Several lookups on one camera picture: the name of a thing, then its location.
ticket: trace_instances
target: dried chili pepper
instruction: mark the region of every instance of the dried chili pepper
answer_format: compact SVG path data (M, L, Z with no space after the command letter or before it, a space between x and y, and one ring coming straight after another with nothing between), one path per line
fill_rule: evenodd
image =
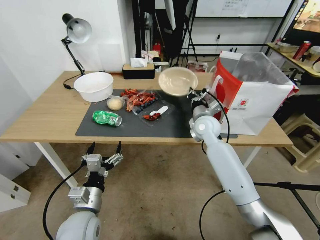
M126 111L131 112L134 106L141 106L156 99L154 92L139 92L137 89L125 89L121 96L127 96Z
M155 113L153 115L143 115L143 118L149 120L149 121L154 121L158 119L161 116L161 113Z

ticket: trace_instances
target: lamp shade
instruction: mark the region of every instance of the lamp shade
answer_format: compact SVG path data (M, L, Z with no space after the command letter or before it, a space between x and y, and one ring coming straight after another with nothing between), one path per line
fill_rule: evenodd
M74 18L69 13L65 13L62 16L62 20L67 25L68 38L72 42L84 43L90 38L92 28L86 20Z

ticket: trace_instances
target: white table leg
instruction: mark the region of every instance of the white table leg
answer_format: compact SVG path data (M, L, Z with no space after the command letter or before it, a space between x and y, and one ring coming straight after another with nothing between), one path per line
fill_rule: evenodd
M71 174L70 171L67 169L66 165L64 165L57 153L51 147L50 143L35 142L35 144L63 179L65 179ZM74 177L69 178L67 180L67 184L70 187L76 187L78 185Z
M244 156L242 159L243 166L247 168L247 166L251 163L253 158L257 155L261 147L247 147Z

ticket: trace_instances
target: crushed soda can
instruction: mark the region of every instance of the crushed soda can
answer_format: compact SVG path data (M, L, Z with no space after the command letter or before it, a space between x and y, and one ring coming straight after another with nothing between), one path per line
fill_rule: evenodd
M92 119L98 124L108 124L115 127L122 123L122 117L118 114L101 110L94 111Z

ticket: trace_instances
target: white bowl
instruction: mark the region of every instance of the white bowl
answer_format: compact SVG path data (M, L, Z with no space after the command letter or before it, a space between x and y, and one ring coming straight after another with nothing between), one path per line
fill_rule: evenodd
M107 99L113 92L113 77L109 73L95 72L79 77L74 88L88 102L100 102Z
M184 67L171 67L159 75L160 88L172 96L184 96L189 93L190 87L195 89L198 78L191 70Z
M316 72L320 72L320 62L316 62L312 67Z

